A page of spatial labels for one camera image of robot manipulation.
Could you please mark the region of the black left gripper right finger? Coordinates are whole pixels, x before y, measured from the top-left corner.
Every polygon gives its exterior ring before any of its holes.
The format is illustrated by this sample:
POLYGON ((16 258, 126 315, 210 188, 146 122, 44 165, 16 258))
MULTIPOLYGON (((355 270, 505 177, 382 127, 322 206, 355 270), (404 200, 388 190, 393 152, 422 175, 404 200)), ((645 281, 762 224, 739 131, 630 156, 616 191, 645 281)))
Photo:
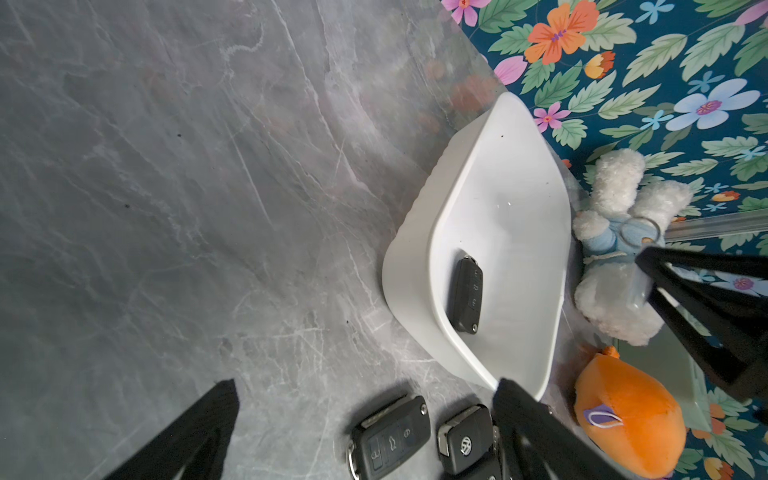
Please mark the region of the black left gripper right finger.
POLYGON ((502 467, 510 479, 621 479, 515 381, 502 379, 493 397, 502 467))

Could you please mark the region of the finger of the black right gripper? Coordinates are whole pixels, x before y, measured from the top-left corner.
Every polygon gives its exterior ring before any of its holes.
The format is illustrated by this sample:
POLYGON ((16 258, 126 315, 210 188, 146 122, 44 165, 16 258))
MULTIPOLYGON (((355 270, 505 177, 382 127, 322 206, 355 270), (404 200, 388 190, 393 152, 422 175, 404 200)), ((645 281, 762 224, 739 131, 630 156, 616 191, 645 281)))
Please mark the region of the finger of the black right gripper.
POLYGON ((767 277, 765 257, 648 247, 635 264, 648 303, 710 381, 736 400, 767 400, 767 299, 680 277, 674 266, 767 277))

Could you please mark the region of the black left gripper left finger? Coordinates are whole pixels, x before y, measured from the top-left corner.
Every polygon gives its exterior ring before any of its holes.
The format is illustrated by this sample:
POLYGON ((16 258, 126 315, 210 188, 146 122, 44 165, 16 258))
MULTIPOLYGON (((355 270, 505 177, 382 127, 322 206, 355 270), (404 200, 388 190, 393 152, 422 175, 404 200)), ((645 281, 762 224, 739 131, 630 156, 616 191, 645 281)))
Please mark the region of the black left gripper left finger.
POLYGON ((216 383, 109 479, 220 479, 240 408, 233 379, 216 383))

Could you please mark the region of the white plastic storage box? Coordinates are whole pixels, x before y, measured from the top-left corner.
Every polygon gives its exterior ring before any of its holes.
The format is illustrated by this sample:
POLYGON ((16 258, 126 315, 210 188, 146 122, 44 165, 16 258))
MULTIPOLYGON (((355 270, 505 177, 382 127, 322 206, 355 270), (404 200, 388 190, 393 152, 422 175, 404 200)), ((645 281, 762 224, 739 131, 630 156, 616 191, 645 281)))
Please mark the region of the white plastic storage box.
POLYGON ((505 92, 450 139, 389 245, 382 289, 394 317, 451 374, 541 398, 564 299, 571 207, 559 167, 522 100, 505 92), (447 312, 454 270, 483 273, 479 330, 447 312))

